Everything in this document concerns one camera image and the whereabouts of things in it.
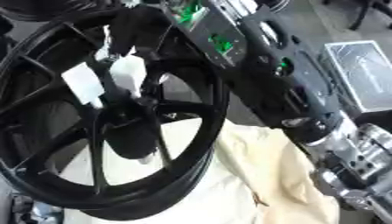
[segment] green component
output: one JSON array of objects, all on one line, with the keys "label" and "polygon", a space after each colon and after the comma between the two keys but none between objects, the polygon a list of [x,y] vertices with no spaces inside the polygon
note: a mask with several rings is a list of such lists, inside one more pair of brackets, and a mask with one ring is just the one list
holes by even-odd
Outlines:
[{"label": "green component", "polygon": [[209,41],[213,43],[215,49],[220,53],[226,53],[233,47],[232,43],[218,34],[211,36]]},{"label": "green component", "polygon": [[179,20],[180,23],[190,22],[193,19],[193,14],[196,13],[201,9],[200,1],[192,1],[188,6],[184,8],[181,13],[181,19]]}]

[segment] robotic arm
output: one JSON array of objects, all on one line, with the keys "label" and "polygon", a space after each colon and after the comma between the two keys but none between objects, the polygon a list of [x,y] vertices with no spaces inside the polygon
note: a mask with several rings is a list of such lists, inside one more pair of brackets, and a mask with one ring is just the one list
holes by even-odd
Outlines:
[{"label": "robotic arm", "polygon": [[336,197],[392,223],[392,135],[357,127],[301,39],[253,0],[167,0],[165,15],[267,126],[282,129]]}]

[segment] floor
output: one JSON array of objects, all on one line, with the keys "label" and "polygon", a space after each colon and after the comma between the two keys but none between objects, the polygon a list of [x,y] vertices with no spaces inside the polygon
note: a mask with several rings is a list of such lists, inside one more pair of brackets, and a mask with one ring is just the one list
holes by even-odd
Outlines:
[{"label": "floor", "polygon": [[[389,36],[392,31],[387,28],[391,20],[371,10],[362,27],[358,31],[350,31],[347,27],[358,13],[358,7],[353,1],[334,1],[328,6],[320,2],[321,0],[291,0],[285,9],[278,12],[278,15],[289,29],[307,41],[316,53],[321,51],[323,44],[329,42],[373,39],[392,59],[392,38]],[[34,32],[38,26],[40,24],[17,23],[11,35],[15,39],[22,39]],[[239,124],[260,124],[235,96],[231,100],[228,118]],[[342,212],[340,223],[366,224],[370,223],[371,218],[372,215],[369,213]]]}]

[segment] cream cloth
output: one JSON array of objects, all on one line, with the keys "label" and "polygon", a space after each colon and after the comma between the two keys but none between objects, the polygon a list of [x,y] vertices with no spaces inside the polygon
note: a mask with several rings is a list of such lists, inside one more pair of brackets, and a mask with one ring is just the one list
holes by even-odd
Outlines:
[{"label": "cream cloth", "polygon": [[[198,119],[163,126],[174,157],[189,144],[199,126]],[[109,221],[66,210],[65,224],[339,223],[337,202],[314,187],[309,178],[313,166],[281,131],[226,121],[214,148],[206,176],[188,196],[166,211],[141,220]],[[104,151],[105,175],[112,185],[139,179],[162,165],[159,156],[148,164],[139,164],[118,157],[106,144]],[[86,149],[62,176],[91,184],[87,181],[91,172]],[[255,203],[254,198],[263,203]]]}]

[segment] wheel spoke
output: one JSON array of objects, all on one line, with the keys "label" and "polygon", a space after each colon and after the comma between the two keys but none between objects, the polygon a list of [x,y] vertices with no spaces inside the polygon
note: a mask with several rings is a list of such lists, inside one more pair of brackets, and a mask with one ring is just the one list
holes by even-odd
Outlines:
[{"label": "wheel spoke", "polygon": [[14,170],[16,172],[21,170],[27,170],[35,165],[42,165],[47,159],[56,152],[60,151],[64,147],[76,143],[86,136],[86,132],[83,129],[81,122],[77,122],[72,127],[66,129],[61,134],[57,135],[49,144],[42,150],[37,150],[30,157],[25,159],[22,163],[18,164]]},{"label": "wheel spoke", "polygon": [[26,110],[37,107],[43,103],[54,101],[59,97],[59,93],[62,90],[65,90],[65,88],[55,84],[44,86],[23,98],[14,101],[5,108],[0,109],[0,121],[6,122],[9,117],[24,113]]},{"label": "wheel spoke", "polygon": [[108,181],[103,171],[103,134],[102,134],[102,112],[94,116],[89,127],[87,127],[87,140],[91,155],[91,165],[94,179],[95,194],[102,193]]},{"label": "wheel spoke", "polygon": [[22,55],[20,56],[23,60],[27,61],[30,63],[32,66],[36,67],[39,71],[44,73],[44,75],[48,76],[49,79],[54,79],[58,77],[56,72],[54,72],[51,68],[48,66],[42,64],[41,62],[37,61],[36,59],[32,59],[29,56]]},{"label": "wheel spoke", "polygon": [[90,37],[89,35],[87,35],[85,32],[81,31],[80,29],[78,29],[76,26],[74,26],[72,23],[69,22],[65,22],[64,25],[66,27],[68,27],[69,29],[71,29],[72,31],[74,31],[76,34],[79,35],[79,37],[81,39],[86,40],[89,44],[91,44],[92,46],[94,46],[96,49],[100,48],[100,45],[98,44],[98,42],[96,40],[94,40],[92,37]]},{"label": "wheel spoke", "polygon": [[157,149],[159,150],[162,158],[162,163],[164,164],[164,167],[169,168],[172,163],[172,157],[167,149],[159,118],[153,112],[149,112],[148,117],[152,125],[153,132],[157,136]]},{"label": "wheel spoke", "polygon": [[212,118],[215,110],[211,105],[189,101],[163,101],[156,107],[159,115],[170,113],[187,113],[200,116],[203,119]]}]

